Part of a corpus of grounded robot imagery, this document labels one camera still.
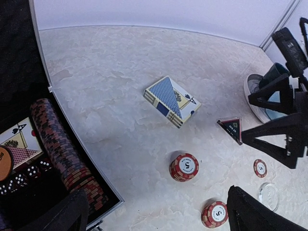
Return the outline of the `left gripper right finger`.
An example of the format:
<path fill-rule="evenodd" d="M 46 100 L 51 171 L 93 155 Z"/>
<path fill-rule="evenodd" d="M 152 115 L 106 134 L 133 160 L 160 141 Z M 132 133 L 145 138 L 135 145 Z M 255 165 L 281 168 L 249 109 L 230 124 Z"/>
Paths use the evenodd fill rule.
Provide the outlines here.
<path fill-rule="evenodd" d="M 228 191 L 231 231 L 305 231 L 306 229 L 266 208 L 238 186 Z"/>

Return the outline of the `triangular all-in button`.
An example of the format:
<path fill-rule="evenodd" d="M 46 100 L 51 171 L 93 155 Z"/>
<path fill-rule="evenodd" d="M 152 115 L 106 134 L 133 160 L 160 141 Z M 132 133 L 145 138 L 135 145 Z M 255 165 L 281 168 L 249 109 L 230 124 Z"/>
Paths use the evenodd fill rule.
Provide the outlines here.
<path fill-rule="evenodd" d="M 240 116 L 220 118 L 217 124 L 239 145 L 242 145 L 242 118 Z"/>

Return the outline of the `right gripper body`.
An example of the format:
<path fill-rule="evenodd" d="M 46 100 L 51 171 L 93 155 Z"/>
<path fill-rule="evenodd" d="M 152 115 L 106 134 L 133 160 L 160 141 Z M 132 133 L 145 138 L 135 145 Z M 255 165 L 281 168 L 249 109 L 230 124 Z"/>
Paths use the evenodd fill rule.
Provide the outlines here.
<path fill-rule="evenodd" d="M 305 24 L 308 24 L 308 19 L 301 17 L 299 20 L 299 26 L 304 39 L 304 47 L 308 52 L 308 34 Z M 308 80 L 304 76 L 304 71 L 308 68 L 308 58 L 304 51 L 296 41 L 292 33 L 287 27 L 284 27 L 271 35 L 276 46 L 284 56 L 286 60 L 286 67 L 289 70 L 290 75 L 293 78 L 298 78 L 299 89 L 301 91 L 308 91 Z M 289 90 L 284 90 L 285 93 L 280 93 L 280 104 L 285 114 L 290 114 L 294 111 L 293 93 L 291 90 L 291 96 L 287 96 Z"/>

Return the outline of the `blue playing card deck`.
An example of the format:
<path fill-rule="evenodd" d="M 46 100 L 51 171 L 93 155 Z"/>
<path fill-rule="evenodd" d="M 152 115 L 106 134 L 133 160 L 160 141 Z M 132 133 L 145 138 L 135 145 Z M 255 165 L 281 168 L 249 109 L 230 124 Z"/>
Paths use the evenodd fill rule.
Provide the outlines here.
<path fill-rule="evenodd" d="M 201 106 L 193 95 L 169 76 L 146 88 L 143 96 L 177 128 L 181 128 Z"/>

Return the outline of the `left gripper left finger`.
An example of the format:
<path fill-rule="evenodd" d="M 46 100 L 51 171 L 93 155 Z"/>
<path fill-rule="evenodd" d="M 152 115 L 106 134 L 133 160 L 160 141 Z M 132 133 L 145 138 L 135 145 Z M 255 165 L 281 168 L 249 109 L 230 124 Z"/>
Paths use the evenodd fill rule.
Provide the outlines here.
<path fill-rule="evenodd" d="M 46 214 L 23 227 L 24 231 L 85 231 L 89 203 L 83 189 L 70 193 Z"/>

